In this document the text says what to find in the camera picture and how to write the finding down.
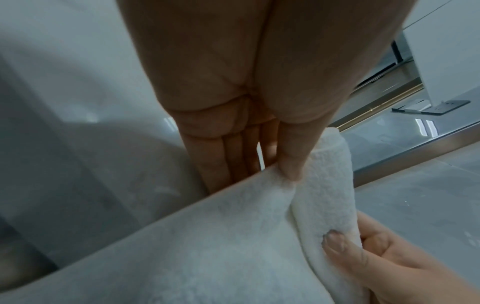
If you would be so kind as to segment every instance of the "cloth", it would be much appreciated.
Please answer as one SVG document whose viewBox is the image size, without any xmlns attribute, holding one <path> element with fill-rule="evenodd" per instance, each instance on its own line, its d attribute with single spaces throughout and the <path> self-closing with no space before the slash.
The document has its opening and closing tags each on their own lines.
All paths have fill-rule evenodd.
<svg viewBox="0 0 480 304">
<path fill-rule="evenodd" d="M 366 304 L 369 293 L 324 255 L 330 229 L 361 244 L 350 152 L 331 128 L 299 185 L 267 168 L 0 304 Z"/>
</svg>

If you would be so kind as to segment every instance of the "white towel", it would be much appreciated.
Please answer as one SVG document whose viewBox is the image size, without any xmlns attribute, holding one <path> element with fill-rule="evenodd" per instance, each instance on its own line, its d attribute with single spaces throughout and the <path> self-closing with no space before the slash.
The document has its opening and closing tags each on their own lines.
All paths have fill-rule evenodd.
<svg viewBox="0 0 480 304">
<path fill-rule="evenodd" d="M 321 247 L 333 228 L 360 244 L 350 158 L 338 130 L 327 129 L 300 185 L 273 166 L 0 304 L 366 304 L 368 292 Z"/>
</svg>

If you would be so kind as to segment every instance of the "skin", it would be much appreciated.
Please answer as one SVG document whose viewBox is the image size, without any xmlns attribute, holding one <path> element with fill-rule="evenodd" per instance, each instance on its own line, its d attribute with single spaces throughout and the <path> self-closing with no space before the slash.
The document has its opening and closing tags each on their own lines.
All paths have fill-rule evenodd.
<svg viewBox="0 0 480 304">
<path fill-rule="evenodd" d="M 211 193 L 275 162 L 298 181 L 415 0 L 118 0 Z"/>
<path fill-rule="evenodd" d="M 323 249 L 345 275 L 381 304 L 475 304 L 480 293 L 431 255 L 359 212 L 363 249 L 330 231 Z"/>
</svg>

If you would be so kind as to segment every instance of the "metal baseboard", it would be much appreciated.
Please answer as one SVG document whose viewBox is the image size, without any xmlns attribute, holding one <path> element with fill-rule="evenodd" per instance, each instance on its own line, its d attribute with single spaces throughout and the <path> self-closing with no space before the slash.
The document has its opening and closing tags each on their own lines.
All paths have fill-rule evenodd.
<svg viewBox="0 0 480 304">
<path fill-rule="evenodd" d="M 480 122 L 431 140 L 413 149 L 354 172 L 360 187 L 480 141 Z"/>
</svg>

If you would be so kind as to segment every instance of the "person's right hand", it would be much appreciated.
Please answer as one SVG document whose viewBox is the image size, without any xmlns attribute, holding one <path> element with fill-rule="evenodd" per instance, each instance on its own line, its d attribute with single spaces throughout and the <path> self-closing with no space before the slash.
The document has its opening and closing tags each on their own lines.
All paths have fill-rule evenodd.
<svg viewBox="0 0 480 304">
<path fill-rule="evenodd" d="M 335 266 L 372 291 L 372 303 L 480 303 L 467 282 L 374 219 L 359 212 L 358 227 L 364 249 L 337 231 L 322 246 Z"/>
</svg>

